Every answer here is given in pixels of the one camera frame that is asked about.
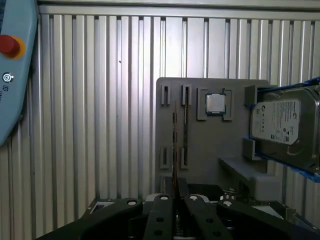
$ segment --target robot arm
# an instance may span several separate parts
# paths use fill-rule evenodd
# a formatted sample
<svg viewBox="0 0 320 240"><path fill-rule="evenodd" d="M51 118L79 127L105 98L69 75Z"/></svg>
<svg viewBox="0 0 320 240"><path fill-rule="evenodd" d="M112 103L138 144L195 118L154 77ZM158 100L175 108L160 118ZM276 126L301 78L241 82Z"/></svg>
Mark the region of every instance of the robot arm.
<svg viewBox="0 0 320 240"><path fill-rule="evenodd" d="M210 203L201 195L177 200L165 194L148 198L144 204L115 200L38 239L319 239L315 232L235 200Z"/></svg>

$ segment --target bolt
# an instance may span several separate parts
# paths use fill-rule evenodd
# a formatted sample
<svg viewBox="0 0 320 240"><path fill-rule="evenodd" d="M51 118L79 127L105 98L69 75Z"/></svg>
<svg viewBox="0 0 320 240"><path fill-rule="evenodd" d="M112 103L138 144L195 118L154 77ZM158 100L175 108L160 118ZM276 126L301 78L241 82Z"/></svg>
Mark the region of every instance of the bolt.
<svg viewBox="0 0 320 240"><path fill-rule="evenodd" d="M197 200L198 199L198 197L197 196L190 196L189 197L191 200L193 200L193 201L195 201L195 200Z"/></svg>
<svg viewBox="0 0 320 240"><path fill-rule="evenodd" d="M136 202L135 201L129 201L128 205L130 205L130 206L136 205Z"/></svg>
<svg viewBox="0 0 320 240"><path fill-rule="evenodd" d="M314 172L314 174L320 175L320 167L319 166L313 167L312 171Z"/></svg>
<svg viewBox="0 0 320 240"><path fill-rule="evenodd" d="M232 205L232 203L230 201L224 201L223 204L228 207L230 207Z"/></svg>

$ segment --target metal frame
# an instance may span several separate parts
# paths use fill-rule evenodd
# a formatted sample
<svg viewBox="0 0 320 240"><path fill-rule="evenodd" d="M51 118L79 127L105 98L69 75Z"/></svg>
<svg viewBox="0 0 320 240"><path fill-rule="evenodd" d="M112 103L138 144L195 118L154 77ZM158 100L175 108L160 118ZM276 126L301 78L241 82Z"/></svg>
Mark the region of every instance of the metal frame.
<svg viewBox="0 0 320 240"><path fill-rule="evenodd" d="M211 8L168 8L150 6L81 6L81 5L41 5L41 14L53 15L91 15L91 16L144 16L144 17L190 17L190 18L217 18L217 19L259 19L259 20L300 20L320 21L318 12L283 12L283 11L251 11L240 9L211 9Z"/></svg>
<svg viewBox="0 0 320 240"><path fill-rule="evenodd" d="M320 1L314 0L39 0L44 3L59 4L101 4L101 5L166 5L202 6L213 8L254 8L254 9L320 9Z"/></svg>

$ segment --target screw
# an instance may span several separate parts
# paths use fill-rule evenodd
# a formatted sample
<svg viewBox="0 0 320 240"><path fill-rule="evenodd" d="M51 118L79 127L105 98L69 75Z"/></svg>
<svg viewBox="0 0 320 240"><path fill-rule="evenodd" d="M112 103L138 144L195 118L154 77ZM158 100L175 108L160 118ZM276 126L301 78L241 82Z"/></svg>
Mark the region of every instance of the screw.
<svg viewBox="0 0 320 240"><path fill-rule="evenodd" d="M232 205L232 203L230 201L224 201L223 204L228 207L230 207Z"/></svg>
<svg viewBox="0 0 320 240"><path fill-rule="evenodd" d="M191 200L193 200L193 201L195 201L195 200L197 200L198 199L198 197L197 196L190 196L189 197Z"/></svg>

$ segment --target processor chip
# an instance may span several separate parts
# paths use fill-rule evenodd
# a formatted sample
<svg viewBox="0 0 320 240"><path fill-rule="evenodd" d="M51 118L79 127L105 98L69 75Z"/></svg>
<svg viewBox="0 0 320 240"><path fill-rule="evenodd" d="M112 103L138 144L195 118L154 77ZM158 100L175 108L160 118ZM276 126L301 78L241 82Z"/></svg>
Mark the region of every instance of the processor chip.
<svg viewBox="0 0 320 240"><path fill-rule="evenodd" d="M206 95L206 114L220 115L226 113L226 95L210 93Z"/></svg>

